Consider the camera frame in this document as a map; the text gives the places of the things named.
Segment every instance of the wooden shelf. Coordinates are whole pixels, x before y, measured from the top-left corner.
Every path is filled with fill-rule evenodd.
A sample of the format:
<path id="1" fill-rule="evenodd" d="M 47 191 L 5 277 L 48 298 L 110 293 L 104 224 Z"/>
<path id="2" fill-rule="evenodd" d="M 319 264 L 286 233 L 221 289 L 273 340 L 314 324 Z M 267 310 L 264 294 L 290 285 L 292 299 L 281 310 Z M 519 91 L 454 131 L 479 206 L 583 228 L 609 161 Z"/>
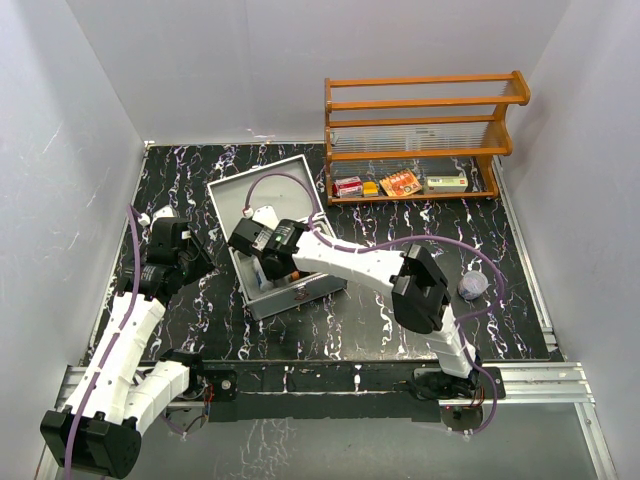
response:
<path id="1" fill-rule="evenodd" d="M 362 101 L 333 100 L 333 89 L 407 85 L 437 85 L 436 98 Z M 494 155 L 509 155 L 513 143 L 507 132 L 505 116 L 509 105 L 526 105 L 531 93 L 522 74 L 514 71 L 496 75 L 458 75 L 446 77 L 402 77 L 358 80 L 325 80 L 325 144 L 327 151 L 327 191 L 332 188 L 334 167 L 349 162 L 411 162 L 427 158 L 474 157 L 486 190 L 481 192 L 417 194 L 409 197 L 328 197 L 328 203 L 378 201 L 418 201 L 451 198 L 495 197 L 499 194 L 491 167 Z M 448 107 L 493 105 L 490 115 L 442 116 Z M 440 116 L 412 118 L 336 119 L 346 111 L 374 111 L 439 107 Z"/>

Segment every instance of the open box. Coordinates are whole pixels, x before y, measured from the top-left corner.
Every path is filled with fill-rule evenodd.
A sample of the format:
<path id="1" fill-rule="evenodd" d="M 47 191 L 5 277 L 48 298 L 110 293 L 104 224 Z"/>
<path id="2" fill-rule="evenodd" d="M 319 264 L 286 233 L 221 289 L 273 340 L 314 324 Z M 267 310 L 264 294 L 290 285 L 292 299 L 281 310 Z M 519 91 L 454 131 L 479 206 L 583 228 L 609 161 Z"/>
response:
<path id="1" fill-rule="evenodd" d="M 300 179 L 313 193 L 313 201 L 319 212 L 314 217 L 315 224 L 323 233 L 335 237 L 322 209 L 307 161 L 304 155 L 297 155 L 263 167 L 253 167 L 247 172 L 207 185 L 226 241 L 243 217 L 242 209 L 249 188 L 266 173 L 286 173 Z M 307 223 L 313 209 L 306 192 L 298 184 L 289 178 L 277 176 L 265 178 L 256 186 L 251 196 L 251 206 L 254 210 L 271 206 L 279 220 L 291 219 L 303 223 Z M 238 275 L 244 303 L 256 320 L 341 290 L 347 285 L 346 280 L 341 278 L 313 273 L 284 287 L 263 292 L 259 288 L 251 257 L 232 248 L 229 253 Z"/>

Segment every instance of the wooden rack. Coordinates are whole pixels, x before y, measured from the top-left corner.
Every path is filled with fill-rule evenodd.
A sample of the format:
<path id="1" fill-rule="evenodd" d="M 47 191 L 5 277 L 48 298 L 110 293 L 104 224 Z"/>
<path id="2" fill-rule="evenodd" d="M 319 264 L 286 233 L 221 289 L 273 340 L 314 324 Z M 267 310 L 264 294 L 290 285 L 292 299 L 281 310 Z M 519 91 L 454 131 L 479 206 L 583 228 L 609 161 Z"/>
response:
<path id="1" fill-rule="evenodd" d="M 333 100 L 334 89 L 431 85 L 436 94 L 429 98 L 397 100 Z M 514 71 L 498 75 L 460 75 L 448 77 L 403 77 L 362 80 L 325 80 L 325 144 L 328 204 L 389 200 L 430 200 L 447 198 L 496 197 L 499 195 L 492 159 L 509 155 L 513 144 L 505 126 L 507 107 L 526 105 L 531 93 L 522 74 Z M 469 114 L 470 110 L 493 106 L 492 112 Z M 419 118 L 365 118 L 338 120 L 342 112 L 359 111 L 360 116 L 379 116 L 380 110 L 425 109 L 452 112 L 465 107 L 464 115 L 422 116 Z M 484 190 L 464 193 L 421 193 L 407 197 L 380 196 L 337 198 L 332 195 L 334 178 L 344 172 L 363 172 L 363 180 L 379 180 L 395 173 L 394 168 L 414 169 L 424 181 L 434 165 L 446 167 L 443 157 L 468 158 L 482 177 Z"/>

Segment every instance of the marble tabletop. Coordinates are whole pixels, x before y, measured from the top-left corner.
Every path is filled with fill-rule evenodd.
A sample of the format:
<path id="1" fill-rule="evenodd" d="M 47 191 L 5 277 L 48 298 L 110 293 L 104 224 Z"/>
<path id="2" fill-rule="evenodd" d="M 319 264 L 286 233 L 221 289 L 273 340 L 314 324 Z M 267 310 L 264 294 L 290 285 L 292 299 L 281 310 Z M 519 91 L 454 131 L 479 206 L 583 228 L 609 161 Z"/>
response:
<path id="1" fill-rule="evenodd" d="M 390 303 L 372 290 L 349 283 L 345 291 L 255 321 L 243 308 L 229 252 L 207 192 L 213 180 L 254 165 L 306 156 L 321 199 L 324 146 L 319 144 L 202 145 L 153 147 L 135 198 L 139 211 L 152 214 L 170 204 L 190 219 L 217 266 L 212 274 L 183 288 L 172 299 L 143 356 L 155 360 L 169 348 L 200 352 L 205 360 L 410 360 L 434 358 L 425 339 L 393 320 Z M 480 248 L 502 270 L 507 292 L 502 308 L 465 325 L 467 338 L 485 360 L 546 360 L 547 347 L 504 206 L 495 200 L 382 202 L 325 208 L 338 237 L 365 244 L 412 234 L 436 234 Z M 142 233 L 141 248 L 148 241 Z M 495 295 L 490 271 L 471 254 L 448 245 L 428 245 L 449 279 L 456 315 L 484 308 Z M 123 261 L 131 257 L 125 235 L 109 294 Z M 466 302 L 455 285 L 468 269 L 487 274 L 483 297 Z M 108 320 L 108 299 L 101 323 Z"/>

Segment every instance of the white wall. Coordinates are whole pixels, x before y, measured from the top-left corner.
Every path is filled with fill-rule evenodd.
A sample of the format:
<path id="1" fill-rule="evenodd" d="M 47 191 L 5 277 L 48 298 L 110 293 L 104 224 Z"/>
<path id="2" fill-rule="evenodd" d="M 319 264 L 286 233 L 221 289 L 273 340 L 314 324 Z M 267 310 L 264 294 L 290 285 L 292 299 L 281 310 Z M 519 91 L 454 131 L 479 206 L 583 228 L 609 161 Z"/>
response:
<path id="1" fill-rule="evenodd" d="M 568 0 L 67 0 L 158 143 L 321 140 L 325 77 L 533 71 Z"/>
<path id="2" fill-rule="evenodd" d="M 18 479 L 86 348 L 143 146 L 64 0 L 0 11 L 0 477 Z"/>
<path id="3" fill-rule="evenodd" d="M 561 346 L 638 478 L 640 4 L 573 1 L 510 118 L 507 182 Z"/>

